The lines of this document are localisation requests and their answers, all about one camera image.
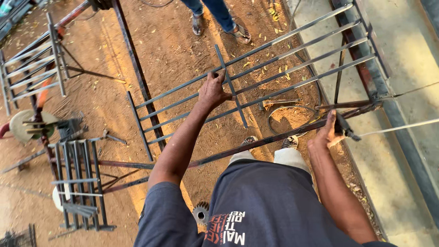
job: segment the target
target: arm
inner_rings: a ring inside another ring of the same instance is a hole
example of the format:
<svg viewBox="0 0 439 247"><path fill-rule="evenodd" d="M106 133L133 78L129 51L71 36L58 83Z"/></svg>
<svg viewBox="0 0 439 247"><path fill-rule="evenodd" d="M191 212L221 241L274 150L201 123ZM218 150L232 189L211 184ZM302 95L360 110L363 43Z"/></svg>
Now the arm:
<svg viewBox="0 0 439 247"><path fill-rule="evenodd" d="M180 185L207 116L224 101L232 100L232 95L223 91L222 82L225 74L226 71L221 70L207 75L206 82L200 88L198 102L155 163L149 177L148 189L160 182Z"/></svg>
<svg viewBox="0 0 439 247"><path fill-rule="evenodd" d="M314 139L308 141L308 154L313 167L320 199L335 224L358 243L378 241L361 203L346 187L329 153L329 147L343 139L334 132L336 120L332 110Z"/></svg>

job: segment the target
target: sandal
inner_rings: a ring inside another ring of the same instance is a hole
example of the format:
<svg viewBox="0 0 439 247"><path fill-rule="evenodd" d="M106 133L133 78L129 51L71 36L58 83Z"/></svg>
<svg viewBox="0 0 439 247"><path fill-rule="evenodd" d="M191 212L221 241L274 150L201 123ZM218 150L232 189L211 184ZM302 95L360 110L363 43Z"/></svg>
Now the sandal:
<svg viewBox="0 0 439 247"><path fill-rule="evenodd" d="M192 15L192 31L195 35L200 36L203 34L203 15Z"/></svg>
<svg viewBox="0 0 439 247"><path fill-rule="evenodd" d="M255 142L255 141L257 141L257 140L258 140L258 138L257 138L256 136L251 135L251 136L247 137L246 139L244 139L244 140L242 141L241 146L244 146L244 145L246 145L246 144L248 144L248 143Z"/></svg>
<svg viewBox="0 0 439 247"><path fill-rule="evenodd" d="M238 26L238 31L236 31L234 33L228 33L228 34L230 34L231 36L235 37L235 39L238 42L242 43L242 44L250 43L250 41L252 40L252 36L248 32L248 30L245 27L243 27L243 26L241 26L239 24L236 24L236 25Z"/></svg>
<svg viewBox="0 0 439 247"><path fill-rule="evenodd" d="M297 138L297 136L292 135L284 139L284 141L282 142L281 149L286 149L286 148L297 149L298 145L299 145L299 139Z"/></svg>

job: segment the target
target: dirt ground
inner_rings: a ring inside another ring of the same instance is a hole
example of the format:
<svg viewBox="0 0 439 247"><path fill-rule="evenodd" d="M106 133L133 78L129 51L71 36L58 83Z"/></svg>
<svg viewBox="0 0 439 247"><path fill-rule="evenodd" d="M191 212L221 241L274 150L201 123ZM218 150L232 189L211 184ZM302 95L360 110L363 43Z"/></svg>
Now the dirt ground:
<svg viewBox="0 0 439 247"><path fill-rule="evenodd" d="M215 53L214 44L218 44L220 47L224 60L229 61L233 57L286 33L289 19L285 16L286 12L284 12L281 1L276 1L279 3L279 5L275 5L276 11L279 13L278 22L272 20L267 11L269 6L266 1L256 0L252 3L252 1L226 0L232 16L236 18L235 21L245 25L252 34L252 44L250 45L238 44L232 36L223 32L207 9L205 9L205 32L202 36L197 37L191 31L190 10L178 0L174 0L163 8L148 7L137 0L123 1L123 11L151 95L157 96L217 67L220 62ZM13 30L11 36L6 40L4 45L6 57L10 58L47 30L45 18L47 11L52 13L54 21L57 22L80 3L79 0L51 1L46 8L35 9L24 19L22 24ZM66 98L60 96L58 88L52 89L44 109L62 119L70 118L75 113L82 111L85 115L85 124L89 126L89 132L85 133L85 138L101 136L102 130L106 128L110 130L111 134L127 140L128 145L109 140L98 142L98 149L102 149L101 160L147 162L148 158L126 98L126 91L131 91L136 105L143 101L116 16L112 10L100 11L89 20L85 20L91 14L91 9L86 10L69 26L63 43L85 69L123 78L126 83L81 75L65 84L68 94ZM276 33L275 28L283 32ZM248 59L231 65L228 67L229 74L237 74L288 51L289 42L289 40L280 42ZM293 47L299 45L296 39L291 39L291 44ZM291 68L300 63L301 61L295 56L276 61L267 65L266 68L234 80L235 90L268 78L278 73L279 69L284 71L285 66ZM284 76L240 94L238 98L240 103L244 104L310 77L309 71L303 68L290 74L289 79ZM177 93L154 102L155 108L161 109L195 93L202 82L204 81L193 83ZM227 85L224 88L225 91L230 91ZM293 98L301 99L298 105L310 108L318 105L318 94L314 84L300 87L274 99ZM194 98L178 107L158 114L159 120L163 122L189 111L196 100ZM19 101L19 105L20 110L31 107L28 99ZM215 109L211 116L234 107L234 102L226 102ZM244 129L238 113L206 124L198 137L192 160L236 147L249 135L255 135L258 138L273 135L268 127L267 118L275 107L259 110L257 105L253 105L243 109L249 126L247 129ZM17 110L12 110L12 115L17 112ZM138 113L140 117L147 114L146 109L140 109ZM272 115L270 124L276 132L283 132L309 121L313 115L311 111L302 108L282 109ZM2 101L0 122L5 123L9 120L10 118L6 117ZM182 121L165 125L163 132L165 134L174 132ZM144 128L151 125L148 120L142 124ZM147 140L154 139L153 135L152 131L148 132ZM314 136L315 131L310 131L299 138L299 150L308 164L306 141ZM56 141L57 135L54 135L50 140ZM279 149L280 145L281 142L274 142L256 148L253 155L259 160L272 161L274 151ZM0 147L2 149L0 169L4 169L41 149L36 141L24 145L13 138L1 140ZM151 147L154 157L157 158L160 154L158 145L152 144ZM332 148L331 153L347 186L361 200L377 233L380 234L346 149L342 144L338 144ZM227 167L228 160L229 158L224 158L186 172L184 186L188 198L190 198L189 203L196 205L200 201L210 201L214 184ZM130 170L102 167L101 171L122 175ZM126 178L125 181L147 176L148 173L149 171L137 172ZM2 200L0 215L3 219L0 224L0 235L11 229L21 231L26 229L29 223L35 223L37 243L40 246L105 246L109 244L127 246L133 244L137 234L137 219L147 191L146 184L105 195L108 222L117 226L114 232L89 231L85 233L81 231L48 241L49 237L65 231L58 227L63 221L62 215L54 207L51 200L53 186L50 185L50 181L52 180L50 167L45 156L31 161L30 168L27 170L21 172L13 170L0 176L0 187L2 188L0 189L0 200Z"/></svg>

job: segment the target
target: metal gear wheel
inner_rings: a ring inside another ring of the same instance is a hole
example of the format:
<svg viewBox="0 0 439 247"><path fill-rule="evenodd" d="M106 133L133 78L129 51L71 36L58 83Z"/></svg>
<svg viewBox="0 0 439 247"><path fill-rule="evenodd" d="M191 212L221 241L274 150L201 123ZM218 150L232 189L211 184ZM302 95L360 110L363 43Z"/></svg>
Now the metal gear wheel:
<svg viewBox="0 0 439 247"><path fill-rule="evenodd" d="M192 211L197 224L207 225L209 222L209 203L199 202Z"/></svg>

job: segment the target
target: concrete floor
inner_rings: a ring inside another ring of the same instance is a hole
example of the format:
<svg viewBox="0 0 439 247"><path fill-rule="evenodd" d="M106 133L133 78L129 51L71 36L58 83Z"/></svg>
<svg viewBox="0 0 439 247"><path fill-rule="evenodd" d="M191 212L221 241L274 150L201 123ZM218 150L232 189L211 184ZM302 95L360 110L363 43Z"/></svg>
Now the concrete floor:
<svg viewBox="0 0 439 247"><path fill-rule="evenodd" d="M298 0L286 1L293 12ZM397 94L438 82L439 40L417 0L363 1L379 45L393 71L388 84ZM295 14L297 26L302 26L328 12L327 0L302 1ZM304 42L338 28L335 18L323 21L300 33ZM342 36L334 35L307 49L314 58L341 46ZM339 54L315 63L318 73L338 66ZM351 62L346 53L345 63ZM321 80L329 100L334 100L336 74ZM439 117L439 84L408 93L398 98L407 123ZM339 101L367 99L355 68L343 71ZM389 128L382 110L349 119L358 134ZM428 165L432 179L439 184L438 149L439 124L412 128ZM397 143L395 135L376 134L362 142L347 140L356 167L367 187L383 233L398 246L439 246L439 232Z"/></svg>

